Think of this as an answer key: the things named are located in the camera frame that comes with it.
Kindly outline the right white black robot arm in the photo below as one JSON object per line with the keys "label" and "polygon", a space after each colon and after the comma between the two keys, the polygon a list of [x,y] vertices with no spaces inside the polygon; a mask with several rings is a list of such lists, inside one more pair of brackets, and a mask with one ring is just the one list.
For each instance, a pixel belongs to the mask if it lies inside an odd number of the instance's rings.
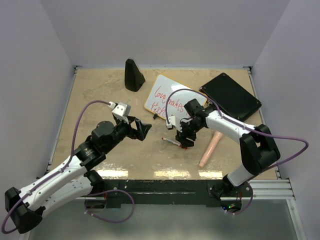
{"label": "right white black robot arm", "polygon": [[187,121],[170,116],[166,123],[167,128],[176,128],[175,139],[182,148],[193,147],[197,132],[203,128],[218,131],[239,144],[241,164],[212,187],[212,193],[217,197],[222,194],[235,196],[241,185],[280,159],[280,151],[266,125],[247,125],[212,106],[203,107],[195,98],[184,107],[190,116]]}

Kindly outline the yellow framed whiteboard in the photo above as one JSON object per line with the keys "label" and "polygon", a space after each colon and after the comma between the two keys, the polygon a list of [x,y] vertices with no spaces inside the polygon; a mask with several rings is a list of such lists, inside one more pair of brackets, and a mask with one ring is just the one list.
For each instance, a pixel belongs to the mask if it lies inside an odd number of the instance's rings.
{"label": "yellow framed whiteboard", "polygon": [[167,115],[176,116],[179,119],[189,118],[184,105],[197,99],[202,106],[207,102],[207,98],[197,91],[190,91],[190,88],[159,74],[150,90],[144,104],[144,108],[149,112],[166,119]]}

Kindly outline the whiteboard marker pen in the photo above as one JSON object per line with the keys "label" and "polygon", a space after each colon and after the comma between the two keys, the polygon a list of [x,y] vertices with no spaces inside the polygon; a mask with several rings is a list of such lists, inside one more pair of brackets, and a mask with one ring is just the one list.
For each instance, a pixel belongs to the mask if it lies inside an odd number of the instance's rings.
{"label": "whiteboard marker pen", "polygon": [[165,137],[162,137],[161,139],[162,139],[163,141],[165,141],[165,142],[168,142],[168,143],[171,143],[171,144],[176,145],[176,146],[178,146],[178,147],[181,147],[181,144],[178,143],[178,142],[176,142],[176,141],[170,140],[170,139],[165,138]]}

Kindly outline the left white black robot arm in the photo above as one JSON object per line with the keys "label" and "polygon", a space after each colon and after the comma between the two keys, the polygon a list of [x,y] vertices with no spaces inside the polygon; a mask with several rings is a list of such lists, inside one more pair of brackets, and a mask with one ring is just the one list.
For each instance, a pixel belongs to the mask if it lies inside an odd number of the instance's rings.
{"label": "left white black robot arm", "polygon": [[102,177],[93,169],[106,159],[106,155],[123,139],[143,141],[152,125],[129,116],[116,119],[115,124],[102,121],[70,156],[35,182],[4,193],[5,210],[1,231],[11,219],[20,234],[34,229],[43,217],[65,203],[86,195],[99,196],[104,190]]}

